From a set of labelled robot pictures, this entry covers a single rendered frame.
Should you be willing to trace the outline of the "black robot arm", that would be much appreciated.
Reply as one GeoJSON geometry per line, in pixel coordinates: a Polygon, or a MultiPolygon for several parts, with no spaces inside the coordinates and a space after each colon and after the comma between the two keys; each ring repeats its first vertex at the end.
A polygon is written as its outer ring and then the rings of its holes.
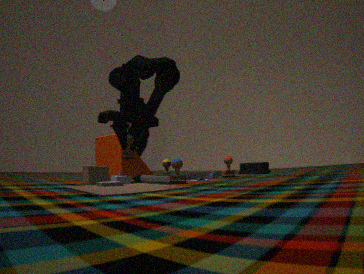
{"type": "MultiPolygon", "coordinates": [[[[130,95],[130,99],[125,104],[124,112],[132,111],[134,115],[146,116],[147,118],[154,116],[165,93],[173,89],[179,82],[180,72],[175,61],[168,57],[149,59],[141,55],[134,56],[129,62],[110,72],[108,82],[121,91],[121,94],[133,93],[138,95],[140,95],[140,79],[149,79],[155,72],[155,89],[148,103],[145,104],[141,97],[136,100],[135,96],[130,95]]],[[[149,129],[145,128],[141,132],[135,148],[139,157],[146,149],[148,136],[149,129]]]]}

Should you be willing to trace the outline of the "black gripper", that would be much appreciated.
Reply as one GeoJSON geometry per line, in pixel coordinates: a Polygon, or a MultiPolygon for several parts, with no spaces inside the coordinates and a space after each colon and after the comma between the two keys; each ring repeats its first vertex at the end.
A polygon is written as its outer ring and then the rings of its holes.
{"type": "Polygon", "coordinates": [[[120,95],[120,99],[118,100],[118,104],[120,104],[120,112],[116,110],[108,110],[101,112],[98,115],[97,122],[107,124],[108,121],[113,121],[114,132],[116,133],[122,150],[127,150],[127,130],[129,128],[129,135],[131,135],[134,139],[134,142],[131,146],[131,151],[134,151],[140,137],[141,132],[145,128],[157,127],[159,126],[159,119],[155,116],[146,116],[139,117],[134,115],[132,111],[124,112],[124,107],[127,100],[130,99],[130,95],[135,96],[136,100],[139,100],[140,95],[133,93],[124,93],[120,95]],[[127,123],[129,122],[129,123],[127,123]],[[130,126],[131,123],[131,127],[130,126]]]}

